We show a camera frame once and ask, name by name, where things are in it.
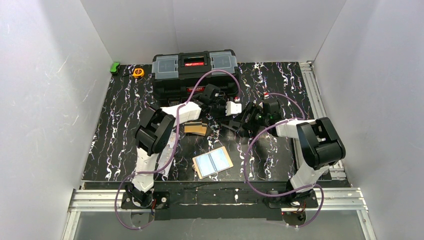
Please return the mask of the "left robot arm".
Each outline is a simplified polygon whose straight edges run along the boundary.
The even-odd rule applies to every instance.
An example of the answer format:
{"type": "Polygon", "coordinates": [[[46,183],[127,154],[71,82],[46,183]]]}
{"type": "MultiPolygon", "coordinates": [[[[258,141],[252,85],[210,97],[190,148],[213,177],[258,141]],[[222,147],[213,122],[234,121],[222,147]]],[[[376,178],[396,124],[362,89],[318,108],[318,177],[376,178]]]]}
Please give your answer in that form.
{"type": "Polygon", "coordinates": [[[152,195],[154,174],[164,171],[174,158],[180,124],[205,114],[230,117],[239,113],[240,108],[238,96],[227,96],[219,87],[207,84],[203,91],[191,94],[183,103],[143,109],[135,132],[137,162],[131,183],[125,186],[126,194],[140,202],[152,195]]]}

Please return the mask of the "tan card holder with sleeves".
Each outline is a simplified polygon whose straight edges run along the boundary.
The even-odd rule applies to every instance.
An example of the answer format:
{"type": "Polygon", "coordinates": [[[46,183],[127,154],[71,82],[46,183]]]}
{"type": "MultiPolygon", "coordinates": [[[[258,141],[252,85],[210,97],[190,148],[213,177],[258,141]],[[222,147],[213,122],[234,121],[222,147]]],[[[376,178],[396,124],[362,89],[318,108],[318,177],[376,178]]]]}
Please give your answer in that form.
{"type": "Polygon", "coordinates": [[[200,179],[225,171],[234,166],[225,146],[195,156],[192,160],[194,170],[200,179]]]}

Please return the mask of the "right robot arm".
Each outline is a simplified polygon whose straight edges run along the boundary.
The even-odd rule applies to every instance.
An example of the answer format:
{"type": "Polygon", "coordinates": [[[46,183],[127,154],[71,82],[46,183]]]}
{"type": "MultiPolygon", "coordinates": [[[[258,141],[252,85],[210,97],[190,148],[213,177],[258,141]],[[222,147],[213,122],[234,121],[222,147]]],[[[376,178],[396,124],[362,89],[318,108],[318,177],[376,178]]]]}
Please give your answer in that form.
{"type": "Polygon", "coordinates": [[[299,167],[289,180],[286,195],[310,191],[321,175],[346,156],[346,148],[328,117],[317,119],[284,119],[282,107],[276,99],[264,99],[259,104],[250,102],[244,110],[229,101],[226,114],[235,117],[224,126],[232,131],[256,131],[261,127],[274,137],[290,138],[300,150],[296,153],[299,167]]]}

